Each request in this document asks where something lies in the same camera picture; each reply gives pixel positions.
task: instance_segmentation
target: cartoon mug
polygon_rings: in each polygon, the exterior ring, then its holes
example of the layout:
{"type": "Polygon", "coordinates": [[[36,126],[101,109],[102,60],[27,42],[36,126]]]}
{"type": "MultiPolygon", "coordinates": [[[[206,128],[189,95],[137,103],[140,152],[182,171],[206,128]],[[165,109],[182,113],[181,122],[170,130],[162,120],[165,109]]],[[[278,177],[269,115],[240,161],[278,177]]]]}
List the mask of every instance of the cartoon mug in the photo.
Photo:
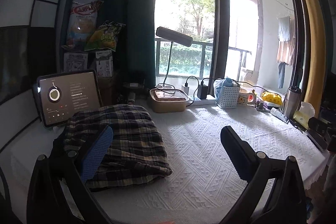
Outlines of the cartoon mug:
{"type": "Polygon", "coordinates": [[[254,93],[254,90],[252,92],[248,92],[245,89],[239,89],[239,95],[238,95],[238,105],[240,106],[246,106],[246,105],[253,105],[257,99],[256,94],[254,93]]]}

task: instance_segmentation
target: potato chip bag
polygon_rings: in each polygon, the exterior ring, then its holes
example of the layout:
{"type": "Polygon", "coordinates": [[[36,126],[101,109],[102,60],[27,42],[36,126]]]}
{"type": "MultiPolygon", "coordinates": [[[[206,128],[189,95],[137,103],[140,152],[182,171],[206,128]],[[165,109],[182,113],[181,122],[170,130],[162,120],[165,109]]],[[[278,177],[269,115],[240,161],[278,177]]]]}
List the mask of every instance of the potato chip bag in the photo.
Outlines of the potato chip bag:
{"type": "Polygon", "coordinates": [[[105,21],[88,39],[85,50],[90,51],[108,48],[112,51],[116,51],[118,34],[123,26],[125,26],[125,24],[108,20],[105,21]]]}
{"type": "Polygon", "coordinates": [[[83,49],[87,39],[96,27],[97,12],[102,5],[101,0],[72,0],[67,47],[83,49]]]}

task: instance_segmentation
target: green snack bag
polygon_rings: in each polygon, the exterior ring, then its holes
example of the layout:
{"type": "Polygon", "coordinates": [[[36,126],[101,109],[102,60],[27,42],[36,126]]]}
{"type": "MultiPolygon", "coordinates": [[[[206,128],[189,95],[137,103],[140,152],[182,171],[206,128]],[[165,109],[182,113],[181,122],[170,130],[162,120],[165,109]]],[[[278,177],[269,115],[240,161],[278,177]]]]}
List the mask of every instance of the green snack bag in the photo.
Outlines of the green snack bag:
{"type": "Polygon", "coordinates": [[[85,50],[90,51],[109,48],[115,52],[118,42],[118,34],[123,26],[125,26],[125,24],[108,20],[105,21],[88,39],[85,45],[85,50]]]}

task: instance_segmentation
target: tablet screen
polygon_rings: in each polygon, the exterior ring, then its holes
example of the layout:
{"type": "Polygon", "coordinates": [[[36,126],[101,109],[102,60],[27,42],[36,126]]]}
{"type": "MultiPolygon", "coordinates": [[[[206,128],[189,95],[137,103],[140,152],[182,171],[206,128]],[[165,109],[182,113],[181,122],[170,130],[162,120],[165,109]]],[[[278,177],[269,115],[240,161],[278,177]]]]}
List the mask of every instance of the tablet screen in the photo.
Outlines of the tablet screen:
{"type": "Polygon", "coordinates": [[[93,71],[39,77],[38,87],[46,126],[65,122],[76,112],[100,108],[93,71]]]}

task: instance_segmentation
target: folded blanket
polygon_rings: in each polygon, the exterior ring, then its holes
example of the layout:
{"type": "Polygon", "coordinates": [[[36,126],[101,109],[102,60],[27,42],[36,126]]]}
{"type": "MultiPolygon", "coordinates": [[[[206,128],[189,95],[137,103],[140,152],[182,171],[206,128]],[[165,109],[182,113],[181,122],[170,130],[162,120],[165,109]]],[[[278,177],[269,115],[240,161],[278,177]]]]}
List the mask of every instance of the folded blanket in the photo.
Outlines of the folded blanket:
{"type": "Polygon", "coordinates": [[[76,113],[64,129],[64,150],[79,150],[91,134],[109,125],[113,142],[93,179],[91,189],[147,183],[172,173],[162,136],[141,106],[115,105],[76,113]]]}

